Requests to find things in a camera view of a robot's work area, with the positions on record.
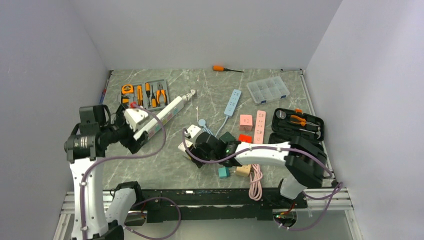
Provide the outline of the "dark green cube socket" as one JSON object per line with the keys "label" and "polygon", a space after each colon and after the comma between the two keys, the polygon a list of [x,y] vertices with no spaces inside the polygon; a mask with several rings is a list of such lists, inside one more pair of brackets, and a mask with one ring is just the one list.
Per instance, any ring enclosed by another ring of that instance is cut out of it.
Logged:
{"label": "dark green cube socket", "polygon": [[236,138],[230,132],[226,131],[224,134],[221,135],[219,140],[227,144],[229,142],[235,141]]}

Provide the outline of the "white power strip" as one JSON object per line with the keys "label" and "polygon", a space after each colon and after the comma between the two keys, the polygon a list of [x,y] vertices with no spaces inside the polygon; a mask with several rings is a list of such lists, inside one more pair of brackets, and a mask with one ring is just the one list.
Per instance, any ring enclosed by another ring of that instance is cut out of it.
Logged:
{"label": "white power strip", "polygon": [[[185,100],[178,96],[171,103],[169,103],[164,109],[162,109],[156,116],[160,122],[165,125],[169,122],[179,111],[184,107]],[[140,140],[143,133],[147,133],[147,139],[150,139],[161,129],[160,124],[155,120],[150,120],[146,125],[144,125],[140,130],[138,130],[133,138],[135,140]]]}

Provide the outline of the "light blue power strip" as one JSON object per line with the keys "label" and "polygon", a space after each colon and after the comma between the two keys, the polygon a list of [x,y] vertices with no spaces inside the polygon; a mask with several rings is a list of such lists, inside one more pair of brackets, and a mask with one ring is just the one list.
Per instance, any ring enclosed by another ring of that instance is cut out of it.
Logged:
{"label": "light blue power strip", "polygon": [[239,99],[241,97],[242,92],[238,89],[234,89],[232,91],[232,94],[230,95],[230,98],[228,100],[228,103],[224,110],[224,115],[231,118],[235,112],[235,109],[237,107],[237,104],[239,102]]}

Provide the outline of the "black plastic tool case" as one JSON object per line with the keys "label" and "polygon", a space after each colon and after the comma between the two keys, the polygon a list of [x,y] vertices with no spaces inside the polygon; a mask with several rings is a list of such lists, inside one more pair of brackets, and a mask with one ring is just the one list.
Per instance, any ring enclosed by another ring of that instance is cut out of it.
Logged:
{"label": "black plastic tool case", "polygon": [[[289,124],[290,115],[297,115],[306,119],[308,122],[320,125],[320,129],[313,126],[302,127],[300,125]],[[300,131],[306,129],[309,131],[321,131],[319,139],[313,139],[313,134]],[[325,137],[325,123],[323,119],[302,112],[300,109],[277,108],[272,115],[271,134],[268,138],[269,144],[287,143],[290,148],[299,149],[308,152],[315,157],[326,156],[322,141]]]}

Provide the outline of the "red cube socket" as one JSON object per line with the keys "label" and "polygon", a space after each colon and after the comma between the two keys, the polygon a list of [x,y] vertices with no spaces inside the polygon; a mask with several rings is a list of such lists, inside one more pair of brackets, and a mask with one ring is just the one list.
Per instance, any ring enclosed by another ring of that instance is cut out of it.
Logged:
{"label": "red cube socket", "polygon": [[253,142],[253,137],[246,134],[240,134],[238,136],[238,141],[251,144]]}

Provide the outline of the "light blue round plug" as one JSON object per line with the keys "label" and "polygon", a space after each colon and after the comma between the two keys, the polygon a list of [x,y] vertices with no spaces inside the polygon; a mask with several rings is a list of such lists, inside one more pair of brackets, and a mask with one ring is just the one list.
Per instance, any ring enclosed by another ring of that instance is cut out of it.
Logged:
{"label": "light blue round plug", "polygon": [[204,128],[204,127],[206,126],[206,120],[205,120],[205,119],[199,119],[199,120],[198,120],[198,125],[199,125],[201,128]]}

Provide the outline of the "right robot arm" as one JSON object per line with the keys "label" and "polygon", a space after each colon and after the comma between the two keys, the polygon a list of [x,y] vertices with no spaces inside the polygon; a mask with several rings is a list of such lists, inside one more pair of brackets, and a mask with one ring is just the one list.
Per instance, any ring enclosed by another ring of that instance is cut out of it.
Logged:
{"label": "right robot arm", "polygon": [[192,160],[203,164],[223,164],[225,167],[258,164],[286,168],[290,174],[282,179],[275,194],[276,203],[282,208],[289,207],[304,190],[321,187],[324,173],[333,174],[327,167],[327,155],[301,137],[281,143],[255,144],[239,140],[224,142],[203,132],[193,147],[183,145]]}

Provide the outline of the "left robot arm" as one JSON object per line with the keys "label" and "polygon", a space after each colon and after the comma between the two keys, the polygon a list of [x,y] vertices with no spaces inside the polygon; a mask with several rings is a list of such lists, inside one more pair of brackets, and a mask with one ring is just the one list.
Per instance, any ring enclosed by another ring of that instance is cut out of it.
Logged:
{"label": "left robot arm", "polygon": [[104,207],[102,178],[103,160],[109,145],[120,142],[131,152],[139,150],[141,141],[134,135],[148,113],[141,108],[120,106],[117,123],[111,122],[104,105],[79,108],[80,122],[64,144],[66,159],[74,184],[73,240],[122,240],[129,210],[137,210],[144,196],[137,181],[120,183],[115,188],[108,210]]}

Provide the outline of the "pink cube socket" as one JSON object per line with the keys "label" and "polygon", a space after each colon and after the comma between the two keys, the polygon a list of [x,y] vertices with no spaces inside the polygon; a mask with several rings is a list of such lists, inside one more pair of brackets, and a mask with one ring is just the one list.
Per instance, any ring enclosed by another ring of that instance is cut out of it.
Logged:
{"label": "pink cube socket", "polygon": [[253,128],[253,116],[250,114],[241,114],[239,116],[239,130],[249,132]]}

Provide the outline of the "grey tool tray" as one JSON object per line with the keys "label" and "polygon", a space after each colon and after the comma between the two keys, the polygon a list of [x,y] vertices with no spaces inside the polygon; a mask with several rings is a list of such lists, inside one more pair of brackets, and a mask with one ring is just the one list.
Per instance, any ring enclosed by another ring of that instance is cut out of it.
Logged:
{"label": "grey tool tray", "polygon": [[125,108],[138,105],[150,111],[162,110],[172,101],[165,79],[124,84],[118,99]]}

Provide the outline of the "beige cube socket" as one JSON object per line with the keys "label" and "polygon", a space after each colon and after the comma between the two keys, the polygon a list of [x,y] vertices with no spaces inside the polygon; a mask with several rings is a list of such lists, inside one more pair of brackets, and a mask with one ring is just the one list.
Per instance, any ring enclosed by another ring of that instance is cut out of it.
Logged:
{"label": "beige cube socket", "polygon": [[252,165],[247,164],[247,165],[237,166],[234,173],[237,176],[248,177],[251,173],[251,170],[252,170]]}

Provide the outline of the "teal plug adapter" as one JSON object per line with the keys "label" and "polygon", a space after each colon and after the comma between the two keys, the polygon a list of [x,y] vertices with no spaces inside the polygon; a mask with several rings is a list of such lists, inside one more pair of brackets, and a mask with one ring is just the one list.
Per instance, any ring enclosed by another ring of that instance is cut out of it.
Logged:
{"label": "teal plug adapter", "polygon": [[230,176],[230,169],[228,167],[220,167],[218,169],[218,177],[220,179],[228,178]]}

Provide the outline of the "white cube socket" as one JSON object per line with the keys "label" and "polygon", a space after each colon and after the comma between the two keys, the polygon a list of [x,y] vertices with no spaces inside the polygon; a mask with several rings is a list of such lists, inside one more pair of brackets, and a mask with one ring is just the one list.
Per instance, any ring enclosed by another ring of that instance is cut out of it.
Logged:
{"label": "white cube socket", "polygon": [[189,154],[187,154],[187,152],[186,152],[186,147],[188,148],[188,149],[190,149],[191,147],[193,146],[193,143],[190,141],[190,140],[187,140],[187,139],[185,139],[183,142],[181,142],[179,145],[178,145],[178,150],[181,152],[181,154],[182,154],[182,156],[184,157],[184,158],[186,158],[186,159],[190,159],[191,157],[190,157],[190,155]]}

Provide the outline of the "clear plastic organizer box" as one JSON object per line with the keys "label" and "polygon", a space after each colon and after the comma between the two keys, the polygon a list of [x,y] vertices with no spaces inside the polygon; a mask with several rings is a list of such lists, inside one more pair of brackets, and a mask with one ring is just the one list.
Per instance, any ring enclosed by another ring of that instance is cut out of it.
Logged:
{"label": "clear plastic organizer box", "polygon": [[247,89],[257,105],[286,99],[290,91],[280,76],[249,82]]}

